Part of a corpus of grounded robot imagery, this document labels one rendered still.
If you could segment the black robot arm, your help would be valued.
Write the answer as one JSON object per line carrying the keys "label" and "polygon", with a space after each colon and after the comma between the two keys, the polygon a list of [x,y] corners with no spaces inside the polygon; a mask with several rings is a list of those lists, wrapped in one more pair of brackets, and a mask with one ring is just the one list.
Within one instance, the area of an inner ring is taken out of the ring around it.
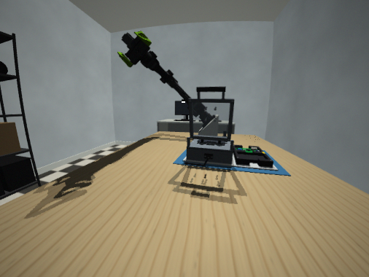
{"label": "black robot arm", "polygon": [[[121,40],[123,40],[127,44],[128,49],[131,49],[131,47],[132,47],[131,46],[131,42],[134,40],[134,38],[133,37],[131,38],[131,37],[132,36],[129,33],[127,33],[127,34],[124,34],[123,37],[122,37],[122,39],[121,39]],[[142,61],[140,63],[144,67],[149,68],[151,71],[155,71],[159,75],[161,75],[160,81],[162,83],[164,83],[164,84],[168,82],[167,84],[169,86],[172,86],[178,92],[178,94],[180,94],[180,96],[183,97],[183,99],[188,104],[188,99],[191,98],[191,97],[189,97],[189,95],[179,86],[178,82],[173,77],[174,74],[170,70],[165,71],[160,66],[159,61],[156,58],[157,58],[157,56],[154,55],[154,52],[153,51],[152,52],[149,51],[148,52],[148,58],[146,58],[145,61]],[[189,104],[188,104],[188,106],[189,106]]]}

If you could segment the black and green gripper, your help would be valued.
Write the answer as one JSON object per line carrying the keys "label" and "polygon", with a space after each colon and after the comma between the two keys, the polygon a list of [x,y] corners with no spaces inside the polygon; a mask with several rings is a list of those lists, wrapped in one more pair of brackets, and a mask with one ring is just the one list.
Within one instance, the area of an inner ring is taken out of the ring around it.
{"label": "black and green gripper", "polygon": [[128,67],[132,67],[133,64],[136,65],[139,61],[145,61],[148,58],[149,46],[152,44],[142,31],[134,33],[137,37],[131,42],[131,49],[126,54],[117,52]]}

